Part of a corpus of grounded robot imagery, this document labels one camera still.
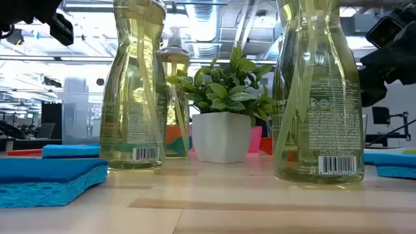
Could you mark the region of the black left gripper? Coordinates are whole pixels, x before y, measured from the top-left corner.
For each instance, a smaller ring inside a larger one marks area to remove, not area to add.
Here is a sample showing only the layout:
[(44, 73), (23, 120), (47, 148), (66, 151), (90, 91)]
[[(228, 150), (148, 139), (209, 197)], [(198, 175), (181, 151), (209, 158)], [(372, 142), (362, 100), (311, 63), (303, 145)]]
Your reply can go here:
[(0, 0), (0, 39), (14, 32), (14, 25), (34, 19), (47, 23), (56, 13), (62, 0)]

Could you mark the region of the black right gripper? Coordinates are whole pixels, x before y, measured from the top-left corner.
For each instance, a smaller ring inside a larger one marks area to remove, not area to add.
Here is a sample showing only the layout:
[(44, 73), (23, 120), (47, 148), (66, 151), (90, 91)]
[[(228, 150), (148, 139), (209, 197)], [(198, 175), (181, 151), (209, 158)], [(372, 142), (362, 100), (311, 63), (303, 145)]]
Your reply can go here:
[(371, 107), (386, 97), (387, 88), (379, 74), (394, 70), (394, 78), (403, 85), (416, 84), (416, 21), (412, 21), (383, 47), (360, 58), (366, 70), (359, 70), (362, 107)]

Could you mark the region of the clear pump soap bottle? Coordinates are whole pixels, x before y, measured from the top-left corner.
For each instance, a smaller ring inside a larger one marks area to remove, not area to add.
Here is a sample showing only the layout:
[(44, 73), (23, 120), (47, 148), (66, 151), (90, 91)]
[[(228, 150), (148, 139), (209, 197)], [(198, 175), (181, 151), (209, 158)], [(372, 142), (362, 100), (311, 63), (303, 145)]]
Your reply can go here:
[[(179, 27), (170, 28), (167, 46), (161, 49), (162, 65), (166, 78), (179, 70), (187, 72), (190, 55), (182, 48)], [(180, 84), (168, 83), (168, 112), (166, 126), (166, 156), (173, 159), (185, 158), (190, 151), (189, 101), (181, 91)]]
[(163, 0), (114, 0), (118, 33), (101, 110), (100, 157), (113, 170), (151, 170), (166, 155), (168, 85), (161, 61)]
[(338, 0), (277, 0), (283, 43), (272, 90), (274, 174), (304, 183), (364, 177), (358, 69)]

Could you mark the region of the blue scrub sponge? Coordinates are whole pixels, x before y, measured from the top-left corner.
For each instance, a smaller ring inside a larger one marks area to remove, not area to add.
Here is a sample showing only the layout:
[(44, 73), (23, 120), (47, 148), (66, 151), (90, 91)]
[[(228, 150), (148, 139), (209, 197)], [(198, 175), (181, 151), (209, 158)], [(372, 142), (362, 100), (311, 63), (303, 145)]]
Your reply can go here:
[(370, 151), (364, 153), (364, 163), (375, 166), (379, 177), (416, 180), (416, 154)]
[(98, 145), (46, 145), (42, 148), (43, 159), (79, 159), (98, 157)]
[(0, 159), (0, 208), (67, 205), (105, 182), (107, 170), (102, 159)]

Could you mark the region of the black monitor on arm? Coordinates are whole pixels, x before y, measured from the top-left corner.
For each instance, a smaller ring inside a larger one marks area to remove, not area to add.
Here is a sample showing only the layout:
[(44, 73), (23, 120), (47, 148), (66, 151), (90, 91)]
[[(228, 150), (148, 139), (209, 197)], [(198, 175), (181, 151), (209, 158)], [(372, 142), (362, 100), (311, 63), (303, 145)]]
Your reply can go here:
[(397, 127), (396, 129), (393, 129), (392, 131), (383, 134), (383, 136), (390, 135), (392, 133), (399, 133), (399, 134), (405, 134), (410, 135), (409, 132), (409, 125), (411, 124), (408, 120), (409, 112), (404, 111), (398, 114), (390, 114), (389, 108), (387, 107), (372, 107), (372, 117), (373, 117), (373, 123), (378, 125), (391, 125), (391, 119), (398, 117), (403, 120), (403, 124), (400, 127)]

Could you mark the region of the black ceiling lamp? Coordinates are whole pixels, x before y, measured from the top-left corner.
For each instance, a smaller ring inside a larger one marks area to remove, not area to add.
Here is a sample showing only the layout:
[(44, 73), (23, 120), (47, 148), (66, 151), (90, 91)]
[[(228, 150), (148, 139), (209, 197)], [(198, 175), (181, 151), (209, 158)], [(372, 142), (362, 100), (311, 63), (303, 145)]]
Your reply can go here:
[(14, 29), (14, 32), (6, 40), (15, 46), (21, 45), (25, 41), (21, 29)]

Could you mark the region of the black office desk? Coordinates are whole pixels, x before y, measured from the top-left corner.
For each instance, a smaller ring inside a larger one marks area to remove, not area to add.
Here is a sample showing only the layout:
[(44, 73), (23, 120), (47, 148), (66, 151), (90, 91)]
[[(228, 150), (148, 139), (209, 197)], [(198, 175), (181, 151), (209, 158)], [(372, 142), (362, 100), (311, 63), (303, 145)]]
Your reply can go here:
[(411, 135), (399, 134), (399, 133), (392, 133), (387, 136), (378, 135), (378, 134), (369, 134), (365, 136), (365, 142), (370, 144), (374, 142), (374, 144), (381, 144), (383, 147), (388, 147), (388, 140), (392, 139), (406, 139), (407, 141), (411, 140)]

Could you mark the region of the grey round column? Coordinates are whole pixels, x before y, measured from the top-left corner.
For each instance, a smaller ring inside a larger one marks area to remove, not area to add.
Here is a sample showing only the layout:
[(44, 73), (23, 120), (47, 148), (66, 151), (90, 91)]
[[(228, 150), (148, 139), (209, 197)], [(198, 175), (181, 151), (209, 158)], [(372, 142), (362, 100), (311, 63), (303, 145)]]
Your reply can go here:
[(81, 144), (87, 139), (88, 85), (85, 78), (66, 77), (62, 96), (62, 143)]

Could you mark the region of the black partition screen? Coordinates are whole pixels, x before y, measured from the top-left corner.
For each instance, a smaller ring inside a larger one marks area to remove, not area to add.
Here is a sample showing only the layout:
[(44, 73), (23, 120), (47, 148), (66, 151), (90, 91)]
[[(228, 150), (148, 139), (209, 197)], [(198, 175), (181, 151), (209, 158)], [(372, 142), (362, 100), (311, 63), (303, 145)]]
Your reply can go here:
[(51, 138), (55, 140), (62, 139), (62, 104), (42, 102), (42, 124), (55, 124)]

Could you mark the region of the grey office chair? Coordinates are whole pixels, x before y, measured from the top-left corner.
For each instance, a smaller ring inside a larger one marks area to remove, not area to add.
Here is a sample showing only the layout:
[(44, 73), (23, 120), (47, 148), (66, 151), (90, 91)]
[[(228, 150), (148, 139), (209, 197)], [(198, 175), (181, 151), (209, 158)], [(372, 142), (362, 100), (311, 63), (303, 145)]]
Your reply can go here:
[(42, 123), (38, 132), (35, 134), (36, 139), (52, 139), (55, 129), (55, 123)]

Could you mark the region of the green plant in white pot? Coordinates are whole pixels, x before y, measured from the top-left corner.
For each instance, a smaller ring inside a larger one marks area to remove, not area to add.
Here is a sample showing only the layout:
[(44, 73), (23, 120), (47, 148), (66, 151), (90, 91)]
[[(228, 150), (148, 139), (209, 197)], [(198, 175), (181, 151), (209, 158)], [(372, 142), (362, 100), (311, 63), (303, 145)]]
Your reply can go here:
[(255, 121), (267, 121), (272, 112), (268, 88), (260, 83), (271, 69), (271, 65), (256, 66), (237, 44), (224, 67), (212, 60), (194, 77), (179, 70), (167, 78), (199, 110), (192, 116), (192, 144), (199, 161), (245, 161)]

